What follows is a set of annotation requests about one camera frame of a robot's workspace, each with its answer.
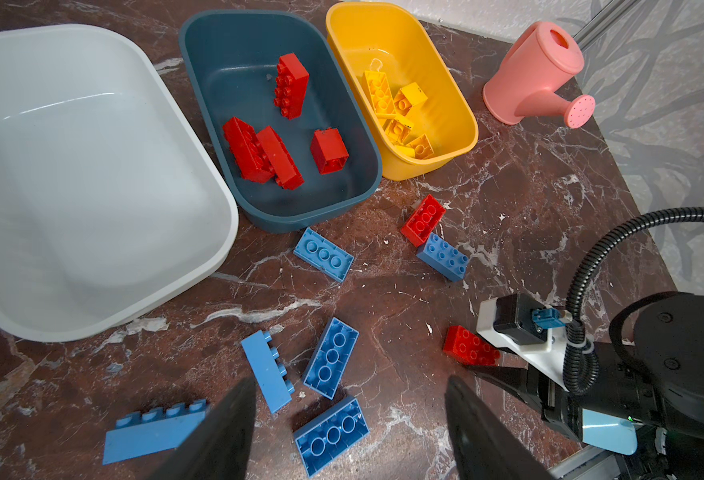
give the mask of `pink watering can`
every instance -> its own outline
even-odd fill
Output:
[[[482,100],[494,117],[508,125],[524,117],[562,115],[566,126],[579,128],[595,111],[595,99],[582,95],[567,101],[555,90],[584,68],[576,41],[551,22],[532,24],[482,88]]]

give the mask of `light blue plastic piece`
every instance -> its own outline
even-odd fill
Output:
[[[350,271],[354,260],[354,256],[333,245],[309,227],[294,248],[294,254],[339,283],[347,278],[347,272]]]
[[[245,356],[251,364],[261,393],[267,400],[269,411],[275,413],[290,402],[294,386],[290,380],[284,378],[288,373],[283,364],[275,361],[278,358],[278,349],[269,347],[268,342],[271,340],[269,333],[260,330],[240,341],[240,344],[245,350]]]
[[[334,317],[323,330],[301,381],[322,396],[334,399],[341,376],[360,333]]]
[[[162,452],[184,443],[208,413],[208,402],[195,400],[187,408],[177,403],[165,410],[153,408],[142,415],[134,412],[120,418],[104,440],[103,465]]]
[[[531,319],[535,324],[544,330],[554,329],[559,326],[566,326],[565,323],[560,321],[560,312],[558,312],[557,308],[542,308],[540,310],[534,310],[533,314],[531,314]]]
[[[631,455],[638,449],[635,426],[626,418],[582,410],[582,440],[587,445]]]
[[[294,433],[301,461],[310,477],[366,437],[370,430],[353,396],[321,413]]]
[[[436,234],[430,234],[416,256],[452,282],[463,280],[470,259]]]

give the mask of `dark blue bin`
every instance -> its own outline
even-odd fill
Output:
[[[341,215],[381,182],[381,156],[334,54],[320,32],[289,13],[217,10],[196,14],[179,33],[187,73],[224,179],[254,225],[280,234]],[[287,120],[272,103],[280,56],[296,53],[310,75],[301,116]],[[296,190],[245,180],[224,139],[232,117],[256,131],[271,125],[304,177]],[[349,152],[341,171],[320,175],[310,143],[337,128]]]

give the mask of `wall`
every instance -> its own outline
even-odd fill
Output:
[[[578,76],[641,212],[704,206],[704,2],[641,0]],[[704,293],[704,225],[655,228],[678,288]]]
[[[506,42],[514,42],[537,20],[555,22],[573,35],[600,11],[599,0],[390,0],[390,3],[427,22]]]

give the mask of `yellow building block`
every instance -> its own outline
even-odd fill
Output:
[[[432,149],[432,144],[430,144],[430,140],[426,137],[426,134],[418,137],[406,146],[415,150],[416,159],[418,160],[424,160],[425,158],[432,157],[435,154],[435,151]]]
[[[386,79],[385,72],[363,72],[365,83],[368,88],[370,106],[376,112],[378,118],[394,118],[395,105],[392,100],[390,82]]]
[[[395,145],[395,149],[406,157],[416,158],[416,150],[405,145]]]
[[[405,117],[426,101],[426,95],[416,82],[408,84],[395,95],[395,111]]]
[[[414,121],[405,118],[403,115],[395,114],[395,118],[386,122],[384,128],[385,135],[396,144],[404,144],[411,129],[414,128]]]

